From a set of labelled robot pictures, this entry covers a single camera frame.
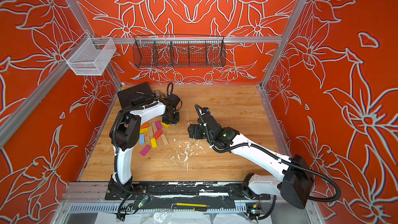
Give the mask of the natural wooden block angled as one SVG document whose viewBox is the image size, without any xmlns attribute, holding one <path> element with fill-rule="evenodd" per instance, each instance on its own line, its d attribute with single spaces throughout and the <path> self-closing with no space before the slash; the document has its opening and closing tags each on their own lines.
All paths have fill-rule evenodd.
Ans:
<svg viewBox="0 0 398 224">
<path fill-rule="evenodd" d="M 167 140 L 165 134 L 161 134 L 161 139 L 162 139 L 164 145 L 168 145 L 169 144 L 169 141 Z"/>
</svg>

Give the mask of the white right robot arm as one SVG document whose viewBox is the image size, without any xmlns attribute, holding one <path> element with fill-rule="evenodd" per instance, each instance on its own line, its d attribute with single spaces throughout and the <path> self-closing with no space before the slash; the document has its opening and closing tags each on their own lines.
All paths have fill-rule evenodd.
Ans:
<svg viewBox="0 0 398 224">
<path fill-rule="evenodd" d="M 269 150 L 245 137 L 239 131 L 223 128 L 213 117 L 209 108 L 195 105 L 198 122 L 189 126 L 189 137 L 205 139 L 217 153 L 233 153 L 268 171 L 274 179 L 250 173 L 243 181 L 246 195 L 281 196 L 292 206 L 304 209 L 309 200 L 314 177 L 308 171 L 305 159 L 289 157 Z"/>
</svg>

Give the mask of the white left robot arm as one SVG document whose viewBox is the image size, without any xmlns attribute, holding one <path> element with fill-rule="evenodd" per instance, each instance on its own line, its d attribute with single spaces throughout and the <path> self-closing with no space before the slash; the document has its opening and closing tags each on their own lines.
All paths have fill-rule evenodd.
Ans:
<svg viewBox="0 0 398 224">
<path fill-rule="evenodd" d="M 117 183 L 125 186 L 132 179 L 132 151 L 139 141 L 142 124 L 159 116 L 165 124 L 177 124 L 179 122 L 177 106 L 180 103 L 181 99 L 175 94 L 159 99 L 138 93 L 136 98 L 127 101 L 127 107 L 118 113 L 110 131 L 115 151 L 113 178 Z"/>
</svg>

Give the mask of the magenta block near arm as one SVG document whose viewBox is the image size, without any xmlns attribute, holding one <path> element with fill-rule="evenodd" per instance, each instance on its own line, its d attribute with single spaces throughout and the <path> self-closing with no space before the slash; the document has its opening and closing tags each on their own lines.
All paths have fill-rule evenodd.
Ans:
<svg viewBox="0 0 398 224">
<path fill-rule="evenodd" d="M 161 124 L 160 121 L 156 121 L 156 122 L 155 122 L 155 125 L 156 125 L 156 127 L 157 127 L 158 130 L 161 130 L 161 129 L 162 129 L 162 124 Z"/>
</svg>

